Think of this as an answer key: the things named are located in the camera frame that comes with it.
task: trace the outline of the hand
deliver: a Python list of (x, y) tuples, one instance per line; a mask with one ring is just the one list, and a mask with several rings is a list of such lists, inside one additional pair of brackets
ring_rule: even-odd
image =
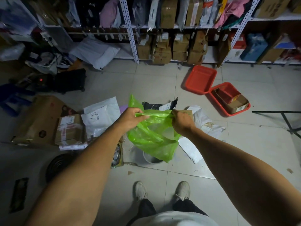
[(149, 116), (136, 117), (136, 113), (143, 113), (139, 108), (127, 108), (120, 117), (114, 122), (115, 126), (121, 128), (123, 134), (130, 131), (141, 121), (146, 120)]
[(193, 127), (195, 127), (194, 121), (186, 113), (181, 113), (178, 110), (172, 110), (173, 115), (175, 116), (172, 119), (172, 126), (177, 133), (182, 136), (187, 136)]

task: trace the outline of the white shirt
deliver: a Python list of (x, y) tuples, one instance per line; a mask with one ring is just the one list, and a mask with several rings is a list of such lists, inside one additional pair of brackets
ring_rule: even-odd
[(200, 213), (168, 211), (136, 220), (132, 226), (218, 226), (210, 217)]

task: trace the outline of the dark pants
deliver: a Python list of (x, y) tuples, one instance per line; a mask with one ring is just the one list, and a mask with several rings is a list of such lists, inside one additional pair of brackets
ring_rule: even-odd
[[(193, 212), (193, 213), (200, 213), (205, 216), (207, 216), (206, 213), (204, 213), (202, 210), (200, 210), (195, 204), (190, 201), (189, 199), (185, 199), (182, 201), (181, 199), (178, 200), (176, 203), (173, 204), (172, 210), (179, 211), (179, 212)], [(126, 226), (130, 226), (132, 223), (134, 223), (137, 219), (153, 216), (156, 215), (157, 212), (155, 208), (153, 207), (153, 204), (148, 199), (143, 199), (138, 208), (137, 215), (131, 219)]]

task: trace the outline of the black metal stand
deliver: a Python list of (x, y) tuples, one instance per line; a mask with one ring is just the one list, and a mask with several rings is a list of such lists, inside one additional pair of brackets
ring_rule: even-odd
[(285, 113), (299, 113), (301, 114), (301, 111), (252, 111), (252, 113), (280, 113), (281, 116), (283, 117), (285, 123), (288, 125), (288, 132), (290, 132), (291, 134), (295, 134), (296, 136), (298, 136), (301, 139), (301, 136), (297, 133), (298, 131), (301, 131), (301, 127), (300, 128), (292, 128), (292, 126), (290, 125), (288, 119), (285, 116)]

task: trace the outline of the blue package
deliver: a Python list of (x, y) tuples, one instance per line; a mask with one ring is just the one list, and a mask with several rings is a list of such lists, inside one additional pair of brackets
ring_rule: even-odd
[(261, 33), (250, 33), (247, 36), (246, 49), (240, 55), (240, 58), (244, 61), (256, 61), (267, 46), (268, 43), (265, 41)]

